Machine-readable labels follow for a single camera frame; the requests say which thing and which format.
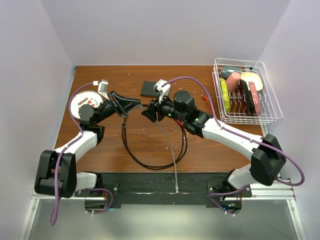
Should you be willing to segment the black network switch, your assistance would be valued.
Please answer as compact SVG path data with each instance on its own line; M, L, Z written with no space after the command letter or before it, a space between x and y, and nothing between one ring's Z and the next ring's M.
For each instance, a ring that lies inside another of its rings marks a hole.
M154 88L155 84L156 82L154 81L144 81L140 91L140 96L148 97L148 98L156 98L159 94Z

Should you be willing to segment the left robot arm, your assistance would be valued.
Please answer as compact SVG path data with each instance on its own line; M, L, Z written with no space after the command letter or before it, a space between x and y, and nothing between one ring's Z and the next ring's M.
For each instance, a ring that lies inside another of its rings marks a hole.
M80 123L80 131L63 146L41 153L34 191L41 195L70 198L75 192L86 190L92 196L99 196L104 184L99 181L98 174L77 172L76 163L102 141L105 128L100 122L114 114L123 117L140 104L139 99L124 97L115 91L103 94L87 90L73 96L69 110Z

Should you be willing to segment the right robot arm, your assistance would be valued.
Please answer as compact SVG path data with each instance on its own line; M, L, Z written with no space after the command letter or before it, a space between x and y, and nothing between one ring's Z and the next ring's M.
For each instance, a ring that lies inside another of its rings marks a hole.
M227 196L233 197L242 187L253 183L271 186L286 163L276 137L250 134L215 120L196 107L187 91L176 92L172 99L159 96L141 114L153 123L165 117L180 121L190 134L221 143L249 159L248 165L232 170L223 183Z

